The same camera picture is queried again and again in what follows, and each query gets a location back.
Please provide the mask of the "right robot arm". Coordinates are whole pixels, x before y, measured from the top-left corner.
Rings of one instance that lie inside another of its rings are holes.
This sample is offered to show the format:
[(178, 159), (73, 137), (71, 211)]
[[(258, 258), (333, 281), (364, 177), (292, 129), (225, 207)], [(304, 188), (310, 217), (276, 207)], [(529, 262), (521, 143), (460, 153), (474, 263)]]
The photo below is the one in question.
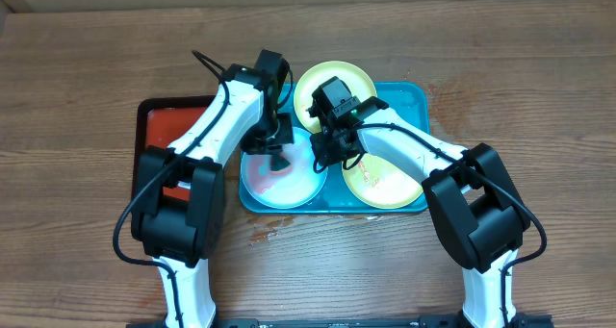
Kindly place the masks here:
[(509, 269), (530, 224), (498, 153), (485, 143), (450, 144), (402, 119), (386, 102), (314, 101), (315, 170), (355, 165), (370, 154), (421, 184), (437, 237), (463, 269), (462, 315), (473, 327), (509, 327), (516, 317)]

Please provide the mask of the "light blue plate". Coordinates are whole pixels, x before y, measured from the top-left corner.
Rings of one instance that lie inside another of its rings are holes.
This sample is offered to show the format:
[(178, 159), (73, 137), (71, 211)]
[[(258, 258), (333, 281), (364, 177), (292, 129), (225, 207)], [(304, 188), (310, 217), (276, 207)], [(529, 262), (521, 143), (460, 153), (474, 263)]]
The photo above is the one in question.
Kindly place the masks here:
[(327, 170), (314, 171), (311, 133), (294, 127), (294, 142), (283, 145), (282, 156), (289, 165), (275, 171), (272, 155), (242, 153), (239, 196), (244, 206), (254, 213), (275, 214), (281, 210), (297, 211), (312, 201), (327, 179)]

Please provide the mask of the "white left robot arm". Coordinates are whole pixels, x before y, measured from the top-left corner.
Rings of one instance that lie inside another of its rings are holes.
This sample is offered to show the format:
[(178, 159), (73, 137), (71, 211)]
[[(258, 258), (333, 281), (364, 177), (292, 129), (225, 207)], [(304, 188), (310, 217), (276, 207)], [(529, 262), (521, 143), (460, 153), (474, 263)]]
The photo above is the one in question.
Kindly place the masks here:
[(210, 327), (217, 309), (209, 289), (208, 260), (222, 228), (223, 169), (235, 148), (247, 154), (281, 155), (293, 140), (292, 121), (279, 109), (288, 62), (263, 54), (252, 67), (203, 64), (218, 79), (218, 92), (194, 125), (167, 147), (150, 145), (136, 164), (134, 191), (119, 221), (131, 222), (144, 266), (156, 267), (167, 302), (163, 327)]

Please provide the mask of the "green and pink sponge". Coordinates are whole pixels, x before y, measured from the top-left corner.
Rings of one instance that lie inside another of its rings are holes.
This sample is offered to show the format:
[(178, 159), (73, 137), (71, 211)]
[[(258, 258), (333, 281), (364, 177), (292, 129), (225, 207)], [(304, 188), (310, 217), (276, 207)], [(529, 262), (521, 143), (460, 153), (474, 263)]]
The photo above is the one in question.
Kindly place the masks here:
[(270, 156), (269, 170), (272, 173), (280, 174), (290, 168), (290, 162), (283, 156), (282, 153), (276, 153)]

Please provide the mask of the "yellow-green plate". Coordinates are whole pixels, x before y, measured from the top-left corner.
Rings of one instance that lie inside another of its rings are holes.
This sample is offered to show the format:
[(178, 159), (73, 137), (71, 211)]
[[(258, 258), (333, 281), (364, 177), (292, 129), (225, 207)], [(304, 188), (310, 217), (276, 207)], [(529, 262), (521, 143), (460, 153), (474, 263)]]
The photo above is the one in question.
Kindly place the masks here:
[(415, 202), (424, 192), (421, 185), (393, 164), (366, 154), (351, 169), (342, 169), (349, 190), (363, 203), (393, 210)]
[(295, 114), (301, 125), (312, 134), (321, 130), (319, 120), (310, 117), (307, 112), (313, 103), (312, 93), (319, 85), (333, 77), (340, 78), (351, 94), (360, 101), (377, 95), (376, 87), (369, 75), (352, 63), (329, 61), (314, 65), (300, 77), (294, 93)]

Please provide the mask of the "blue plastic tray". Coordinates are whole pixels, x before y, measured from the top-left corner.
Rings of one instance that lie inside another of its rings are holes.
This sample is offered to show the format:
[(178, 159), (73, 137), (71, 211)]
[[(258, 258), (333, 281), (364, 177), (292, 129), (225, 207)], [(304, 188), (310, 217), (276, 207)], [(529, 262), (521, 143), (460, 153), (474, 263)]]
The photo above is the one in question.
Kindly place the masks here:
[[(377, 82), (377, 97), (387, 102), (398, 115), (418, 129), (430, 133), (424, 92), (412, 83)], [(290, 209), (268, 207), (256, 200), (244, 184), (244, 152), (241, 156), (239, 197), (242, 204), (255, 214), (418, 214), (427, 208), (424, 196), (396, 209), (379, 209), (358, 199), (348, 188), (342, 164), (331, 165), (321, 190), (310, 201)]]

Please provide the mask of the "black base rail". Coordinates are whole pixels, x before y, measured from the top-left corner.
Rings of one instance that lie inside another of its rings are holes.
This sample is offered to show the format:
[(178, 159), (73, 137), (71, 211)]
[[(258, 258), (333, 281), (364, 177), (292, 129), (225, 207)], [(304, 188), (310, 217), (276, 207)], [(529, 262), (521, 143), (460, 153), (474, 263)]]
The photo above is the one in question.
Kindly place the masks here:
[[(553, 328), (551, 315), (516, 314), (510, 327)], [(153, 323), (126, 324), (127, 328), (163, 328), (163, 321)], [(258, 321), (257, 319), (219, 319), (218, 314), (212, 327), (215, 328), (461, 328), (472, 327), (459, 312), (455, 315), (422, 315), (413, 319), (362, 319), (362, 320), (283, 320)]]

